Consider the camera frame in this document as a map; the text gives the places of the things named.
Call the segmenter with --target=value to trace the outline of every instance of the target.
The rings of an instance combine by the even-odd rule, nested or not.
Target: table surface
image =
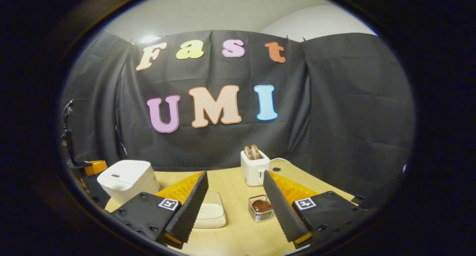
[[[289,180],[297,182],[317,193],[334,191],[347,200],[353,195],[335,188],[291,163],[277,159],[270,163],[275,172]],[[155,172],[160,189],[167,188],[197,172]],[[225,209],[226,225],[221,228],[193,228],[189,241],[180,251],[192,256],[268,256],[284,255],[295,250],[292,242],[288,242],[283,230],[273,215],[272,219],[256,223],[248,211],[248,198],[265,194],[263,186],[248,186],[239,167],[207,171],[209,191],[219,192]],[[119,208],[113,200],[109,200],[106,210],[112,212]]]

